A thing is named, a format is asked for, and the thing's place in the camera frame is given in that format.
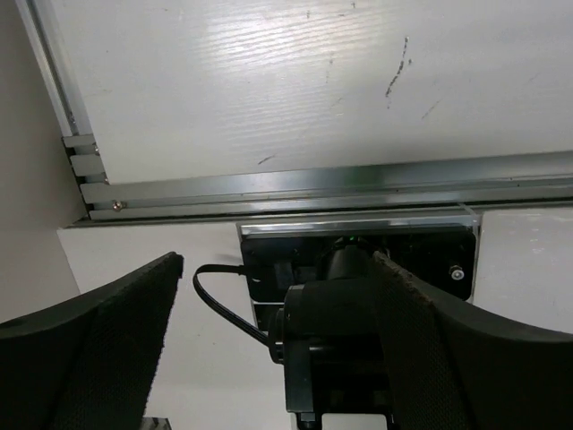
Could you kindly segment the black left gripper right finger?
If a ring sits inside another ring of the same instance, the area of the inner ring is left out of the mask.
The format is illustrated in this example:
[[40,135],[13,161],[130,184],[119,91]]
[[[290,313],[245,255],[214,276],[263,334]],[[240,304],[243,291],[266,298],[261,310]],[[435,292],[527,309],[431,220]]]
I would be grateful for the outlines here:
[[372,302],[402,429],[570,429],[572,336],[510,320],[376,253]]

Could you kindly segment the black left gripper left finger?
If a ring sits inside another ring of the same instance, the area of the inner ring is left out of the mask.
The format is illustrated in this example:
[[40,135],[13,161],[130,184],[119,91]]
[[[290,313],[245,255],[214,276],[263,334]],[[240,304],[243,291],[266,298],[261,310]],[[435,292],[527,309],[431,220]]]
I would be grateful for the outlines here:
[[184,259],[1,325],[3,429],[138,429]]

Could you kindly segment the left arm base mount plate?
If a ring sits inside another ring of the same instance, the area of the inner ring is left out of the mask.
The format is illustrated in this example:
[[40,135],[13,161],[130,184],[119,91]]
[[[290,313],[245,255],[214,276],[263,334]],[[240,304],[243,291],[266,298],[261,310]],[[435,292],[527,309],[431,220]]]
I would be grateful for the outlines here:
[[376,252],[451,295],[473,295],[481,218],[452,211],[355,213],[245,221],[241,254],[257,327],[266,331],[294,285],[352,279]]

